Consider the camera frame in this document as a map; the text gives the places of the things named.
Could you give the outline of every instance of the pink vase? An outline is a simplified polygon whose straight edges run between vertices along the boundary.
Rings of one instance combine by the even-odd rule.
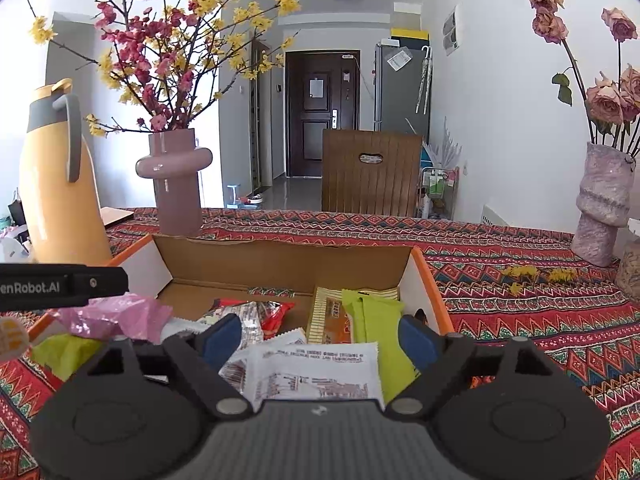
[[[587,143],[584,177],[575,202],[582,215],[571,249],[590,264],[611,264],[618,228],[629,220],[635,168],[635,161],[626,153]]]
[[[136,163],[136,173],[154,180],[160,232],[197,236],[202,227],[198,172],[211,164],[211,151],[196,148],[193,129],[150,134],[149,151]]]

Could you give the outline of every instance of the yellow thermos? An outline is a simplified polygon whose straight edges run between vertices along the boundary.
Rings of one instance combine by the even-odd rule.
[[[71,79],[63,79],[34,93],[20,157],[20,196],[36,261],[99,266],[111,251],[71,89]]]

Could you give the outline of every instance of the doorway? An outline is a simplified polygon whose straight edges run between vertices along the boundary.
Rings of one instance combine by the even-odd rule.
[[[322,131],[356,130],[360,51],[287,52],[287,174],[322,176]]]

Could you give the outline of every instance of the tiled floor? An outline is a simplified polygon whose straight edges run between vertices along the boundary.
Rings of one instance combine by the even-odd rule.
[[[273,186],[262,193],[262,209],[291,211],[322,210],[321,178],[278,177]]]

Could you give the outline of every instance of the wooden chair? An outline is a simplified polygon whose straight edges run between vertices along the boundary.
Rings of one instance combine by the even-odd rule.
[[[322,210],[414,216],[422,138],[357,130],[322,133]]]

